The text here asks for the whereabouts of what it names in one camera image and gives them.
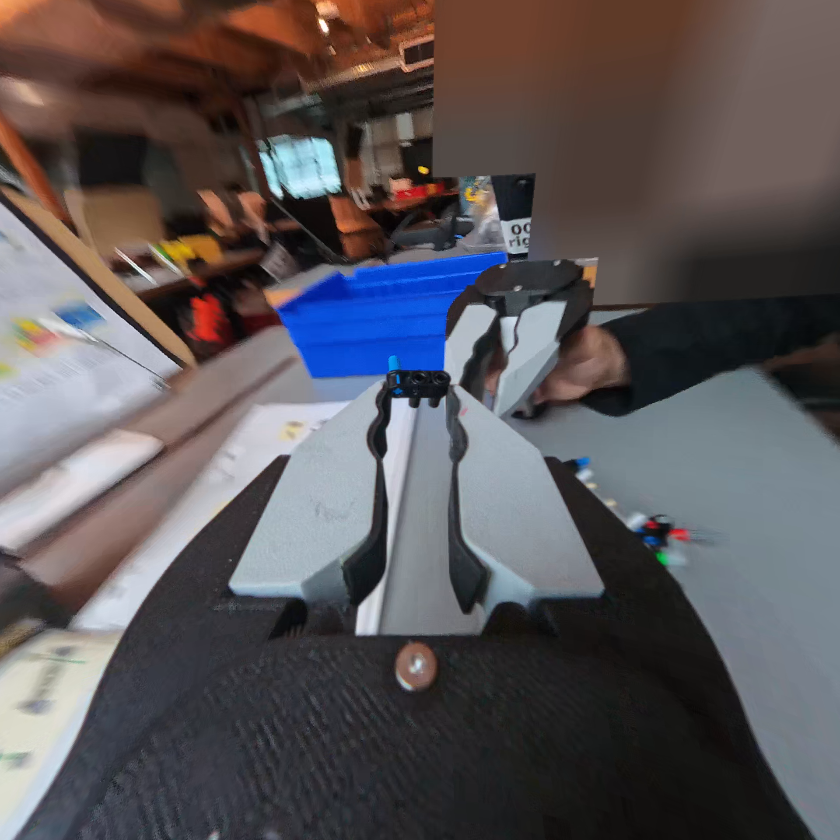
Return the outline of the white paper sheet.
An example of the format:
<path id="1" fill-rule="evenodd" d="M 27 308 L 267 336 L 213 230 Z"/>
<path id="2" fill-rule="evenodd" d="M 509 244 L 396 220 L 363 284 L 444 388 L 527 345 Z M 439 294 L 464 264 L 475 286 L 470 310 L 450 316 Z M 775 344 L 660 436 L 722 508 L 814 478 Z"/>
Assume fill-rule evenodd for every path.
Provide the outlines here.
<path id="1" fill-rule="evenodd" d="M 164 443 L 118 429 L 43 471 L 1 500 L 1 548 L 14 554 L 159 455 Z"/>

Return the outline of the person's right hand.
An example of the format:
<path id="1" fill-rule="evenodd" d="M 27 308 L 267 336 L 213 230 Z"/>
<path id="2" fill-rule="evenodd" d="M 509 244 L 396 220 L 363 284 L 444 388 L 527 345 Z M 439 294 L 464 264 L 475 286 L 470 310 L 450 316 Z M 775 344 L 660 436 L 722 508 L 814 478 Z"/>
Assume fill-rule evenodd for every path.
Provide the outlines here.
<path id="1" fill-rule="evenodd" d="M 596 391 L 628 383 L 629 367 L 621 344 L 608 329 L 590 325 L 567 337 L 532 401 L 535 405 L 576 403 Z"/>

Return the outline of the grey office chair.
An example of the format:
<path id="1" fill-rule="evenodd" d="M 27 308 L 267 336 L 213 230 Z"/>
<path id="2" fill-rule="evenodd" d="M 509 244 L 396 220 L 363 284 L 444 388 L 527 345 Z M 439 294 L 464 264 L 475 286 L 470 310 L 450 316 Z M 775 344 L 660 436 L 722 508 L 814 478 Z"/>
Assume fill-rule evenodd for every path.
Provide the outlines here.
<path id="1" fill-rule="evenodd" d="M 425 208 L 418 208 L 396 226 L 386 248 L 389 255 L 426 246 L 435 252 L 450 250 L 475 228 L 472 217 L 460 213 L 458 203 L 449 204 L 438 215 L 421 218 L 423 212 Z"/>

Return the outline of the printed cardboard box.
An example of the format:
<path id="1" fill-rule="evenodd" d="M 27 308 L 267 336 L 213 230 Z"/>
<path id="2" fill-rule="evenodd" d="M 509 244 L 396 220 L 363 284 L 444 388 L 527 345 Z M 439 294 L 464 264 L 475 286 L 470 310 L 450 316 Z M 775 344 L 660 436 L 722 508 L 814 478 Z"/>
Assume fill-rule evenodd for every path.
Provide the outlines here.
<path id="1" fill-rule="evenodd" d="M 2 187 L 2 492 L 151 406 L 194 364 L 78 236 Z"/>

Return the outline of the blue plastic bin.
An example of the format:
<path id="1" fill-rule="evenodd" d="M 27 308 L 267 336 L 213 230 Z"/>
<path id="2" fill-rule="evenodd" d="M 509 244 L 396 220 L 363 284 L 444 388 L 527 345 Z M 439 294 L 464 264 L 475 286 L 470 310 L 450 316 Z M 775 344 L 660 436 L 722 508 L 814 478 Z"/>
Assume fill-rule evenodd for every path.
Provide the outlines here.
<path id="1" fill-rule="evenodd" d="M 310 376 L 384 375 L 392 356 L 408 370 L 441 370 L 447 313 L 502 251 L 334 272 L 277 311 Z"/>

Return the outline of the partly built lego assembly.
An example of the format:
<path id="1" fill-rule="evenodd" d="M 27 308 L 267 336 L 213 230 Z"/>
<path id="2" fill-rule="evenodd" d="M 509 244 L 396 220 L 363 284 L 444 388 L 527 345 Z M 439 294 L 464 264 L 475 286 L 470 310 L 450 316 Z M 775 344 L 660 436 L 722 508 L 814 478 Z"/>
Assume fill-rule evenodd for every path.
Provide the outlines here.
<path id="1" fill-rule="evenodd" d="M 603 507 L 611 512 L 627 531 L 633 533 L 667 569 L 686 567 L 690 559 L 690 550 L 709 548 L 721 541 L 721 536 L 714 532 L 685 528 L 664 514 L 647 514 L 632 510 L 616 499 L 608 497 L 595 481 L 589 458 L 566 459 L 562 460 L 561 464 L 570 469 Z"/>

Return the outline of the black lego piece blue pin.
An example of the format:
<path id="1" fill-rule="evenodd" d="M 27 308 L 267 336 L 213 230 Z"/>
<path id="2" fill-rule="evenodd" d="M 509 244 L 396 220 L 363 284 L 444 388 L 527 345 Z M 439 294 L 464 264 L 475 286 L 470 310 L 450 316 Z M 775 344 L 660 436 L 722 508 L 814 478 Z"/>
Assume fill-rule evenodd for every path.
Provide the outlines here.
<path id="1" fill-rule="evenodd" d="M 451 386 L 446 371 L 408 370 L 397 355 L 388 357 L 385 391 L 391 399 L 407 400 L 411 408 L 426 402 L 436 408 L 446 398 Z"/>

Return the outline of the printed paper sheet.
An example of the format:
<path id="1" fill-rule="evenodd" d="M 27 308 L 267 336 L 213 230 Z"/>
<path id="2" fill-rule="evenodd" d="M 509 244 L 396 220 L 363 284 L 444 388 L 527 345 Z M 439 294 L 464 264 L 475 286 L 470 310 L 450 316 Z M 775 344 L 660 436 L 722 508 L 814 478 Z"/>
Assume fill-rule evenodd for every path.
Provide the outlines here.
<path id="1" fill-rule="evenodd" d="M 121 632 L 50 629 L 1 665 L 1 838 L 15 838 L 67 760 Z"/>

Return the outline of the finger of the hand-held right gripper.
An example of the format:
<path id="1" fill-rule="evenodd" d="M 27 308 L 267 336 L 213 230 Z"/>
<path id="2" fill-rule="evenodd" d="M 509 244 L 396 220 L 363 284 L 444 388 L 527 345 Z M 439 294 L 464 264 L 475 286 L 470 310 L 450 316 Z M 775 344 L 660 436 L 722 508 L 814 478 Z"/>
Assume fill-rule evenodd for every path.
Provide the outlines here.
<path id="1" fill-rule="evenodd" d="M 508 419 L 527 403 L 556 364 L 566 308 L 566 301 L 545 301 L 517 317 L 500 318 L 501 368 L 492 402 L 499 419 Z"/>
<path id="2" fill-rule="evenodd" d="M 447 312 L 444 371 L 492 412 L 503 370 L 501 316 L 478 286 L 467 286 Z"/>

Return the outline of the bright window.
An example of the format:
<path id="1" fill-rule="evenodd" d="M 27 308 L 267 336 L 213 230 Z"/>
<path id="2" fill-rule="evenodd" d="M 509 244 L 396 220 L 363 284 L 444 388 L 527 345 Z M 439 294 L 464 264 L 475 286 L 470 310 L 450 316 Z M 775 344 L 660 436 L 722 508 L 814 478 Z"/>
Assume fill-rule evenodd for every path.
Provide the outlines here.
<path id="1" fill-rule="evenodd" d="M 332 143 L 319 137 L 280 135 L 258 144 L 270 192 L 307 200 L 342 192 Z"/>

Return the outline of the lego instruction booklet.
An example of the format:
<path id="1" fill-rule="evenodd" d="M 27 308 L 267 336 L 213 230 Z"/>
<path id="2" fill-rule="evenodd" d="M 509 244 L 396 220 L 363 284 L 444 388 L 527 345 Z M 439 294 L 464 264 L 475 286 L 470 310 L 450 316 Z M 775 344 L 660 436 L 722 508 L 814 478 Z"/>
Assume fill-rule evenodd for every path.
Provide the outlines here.
<path id="1" fill-rule="evenodd" d="M 70 621 L 70 629 L 93 633 L 124 631 L 176 555 L 274 459 L 292 454 L 301 441 L 346 405 L 270 403 L 251 408 L 158 528 L 121 562 Z M 415 410 L 406 401 L 393 403 L 383 461 L 389 499 L 386 564 L 391 562 L 416 419 Z M 357 635 L 384 632 L 381 627 L 387 575 L 386 571 L 359 607 Z"/>

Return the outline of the orange and black object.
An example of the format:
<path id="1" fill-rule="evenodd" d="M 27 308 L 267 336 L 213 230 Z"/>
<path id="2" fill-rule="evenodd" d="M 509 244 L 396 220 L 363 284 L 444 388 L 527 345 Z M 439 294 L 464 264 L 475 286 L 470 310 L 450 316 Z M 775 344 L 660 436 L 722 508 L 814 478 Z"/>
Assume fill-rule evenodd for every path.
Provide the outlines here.
<path id="1" fill-rule="evenodd" d="M 223 302 L 213 293 L 191 297 L 182 310 L 185 341 L 197 358 L 209 358 L 236 344 L 234 326 Z"/>

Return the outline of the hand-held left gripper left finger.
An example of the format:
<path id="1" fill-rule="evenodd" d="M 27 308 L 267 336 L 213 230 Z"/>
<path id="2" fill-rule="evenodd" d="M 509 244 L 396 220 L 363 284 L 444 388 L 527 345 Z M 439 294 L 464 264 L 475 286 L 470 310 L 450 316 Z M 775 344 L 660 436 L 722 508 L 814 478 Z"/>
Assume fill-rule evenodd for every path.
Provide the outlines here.
<path id="1" fill-rule="evenodd" d="M 296 447 L 228 586 L 359 606 L 385 572 L 391 397 L 378 381 Z"/>

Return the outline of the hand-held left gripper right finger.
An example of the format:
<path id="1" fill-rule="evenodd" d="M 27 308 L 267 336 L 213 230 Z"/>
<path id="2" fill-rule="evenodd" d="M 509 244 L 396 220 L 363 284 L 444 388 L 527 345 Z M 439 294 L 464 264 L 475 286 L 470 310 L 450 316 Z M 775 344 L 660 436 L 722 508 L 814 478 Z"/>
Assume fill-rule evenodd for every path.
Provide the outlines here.
<path id="1" fill-rule="evenodd" d="M 448 569 L 461 612 L 600 597 L 602 577 L 539 450 L 459 385 L 446 422 Z"/>

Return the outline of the clear plastic bag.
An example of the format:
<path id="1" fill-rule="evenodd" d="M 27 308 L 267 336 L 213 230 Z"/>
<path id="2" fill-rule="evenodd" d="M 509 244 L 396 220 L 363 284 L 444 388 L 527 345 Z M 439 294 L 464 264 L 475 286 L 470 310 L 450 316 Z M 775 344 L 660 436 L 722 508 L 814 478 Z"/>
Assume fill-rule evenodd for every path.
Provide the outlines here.
<path id="1" fill-rule="evenodd" d="M 505 252 L 505 239 L 491 176 L 460 177 L 458 195 L 459 216 L 468 219 L 473 226 L 458 240 L 458 247 L 467 253 Z"/>

